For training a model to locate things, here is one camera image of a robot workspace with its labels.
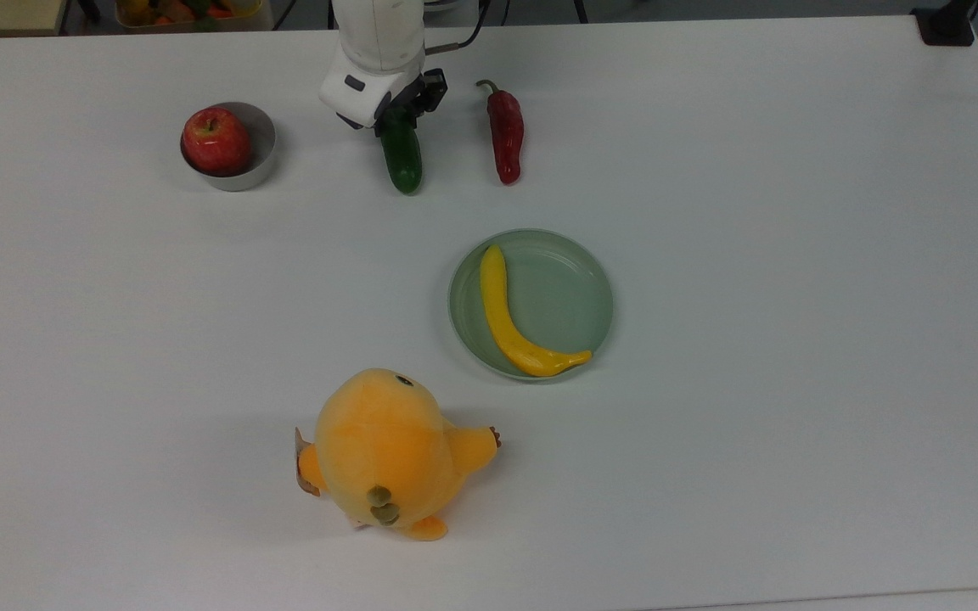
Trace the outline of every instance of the cable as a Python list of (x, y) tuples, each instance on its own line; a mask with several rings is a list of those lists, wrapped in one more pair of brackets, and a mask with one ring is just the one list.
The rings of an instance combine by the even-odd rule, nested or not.
[(583, 7), (583, 0), (574, 0), (576, 5), (576, 16), (579, 17), (579, 23), (587, 23), (587, 8)]
[(489, 12), (489, 4), (492, 4), (492, 0), (486, 0), (486, 3), (481, 5), (481, 14), (478, 15), (478, 24), (474, 26), (474, 34), (470, 35), (470, 38), (467, 38), (464, 40), (464, 42), (449, 42), (447, 45), (429, 47), (428, 49), (424, 50), (424, 54), (432, 55), (446, 51), (458, 51), (464, 47), (469, 47), (470, 43), (474, 42), (474, 39), (478, 37), (478, 32), (481, 31), (481, 24), (485, 23), (486, 13)]
[(282, 27), (282, 23), (284, 22), (284, 19), (286, 19), (286, 17), (289, 16), (289, 11), (292, 10), (292, 5), (294, 4), (296, 4), (296, 0), (289, 0), (289, 3), (286, 4), (286, 10), (282, 13), (282, 16), (278, 17), (278, 20), (274, 22), (274, 27), (272, 28), (272, 31), (276, 31), (277, 28)]

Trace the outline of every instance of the pepper stem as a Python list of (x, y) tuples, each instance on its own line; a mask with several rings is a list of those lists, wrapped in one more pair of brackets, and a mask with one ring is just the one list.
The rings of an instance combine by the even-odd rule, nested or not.
[(500, 92), (500, 89), (497, 89), (497, 84), (494, 84), (493, 81), (489, 81), (488, 78), (485, 78), (485, 80), (477, 82), (478, 87), (481, 87), (482, 85), (488, 85), (489, 88), (492, 89), (493, 93)]

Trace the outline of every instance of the red chili pepper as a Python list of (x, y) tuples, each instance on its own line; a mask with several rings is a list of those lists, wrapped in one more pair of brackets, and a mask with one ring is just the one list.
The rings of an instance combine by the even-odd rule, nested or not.
[(520, 101), (513, 94), (501, 92), (493, 81), (478, 81), (478, 87), (488, 85), (489, 128), (492, 129), (492, 151), (497, 160), (500, 182), (511, 185), (520, 179), (520, 149), (523, 148), (523, 115)]

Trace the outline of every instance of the silver bowl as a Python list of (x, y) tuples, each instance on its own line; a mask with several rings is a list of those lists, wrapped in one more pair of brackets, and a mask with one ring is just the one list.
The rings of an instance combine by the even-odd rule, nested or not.
[(271, 121), (271, 117), (261, 109), (245, 102), (222, 102), (213, 105), (232, 112), (247, 129), (248, 137), (251, 138), (251, 161), (248, 163), (247, 170), (232, 177), (213, 177), (206, 174), (205, 171), (199, 170), (198, 167), (194, 166), (194, 163), (191, 163), (190, 159), (187, 159), (187, 155), (183, 151), (183, 142), (180, 142), (179, 152), (183, 156), (183, 162), (197, 171), (203, 181), (222, 191), (244, 191), (259, 186), (271, 175), (276, 163), (277, 155), (274, 154), (274, 148), (278, 139), (274, 129), (274, 121)]

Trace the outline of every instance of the fruit basket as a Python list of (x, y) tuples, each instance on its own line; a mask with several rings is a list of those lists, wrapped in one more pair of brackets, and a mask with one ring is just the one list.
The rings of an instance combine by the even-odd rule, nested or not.
[(269, 0), (115, 0), (115, 18), (128, 34), (266, 31), (274, 27)]

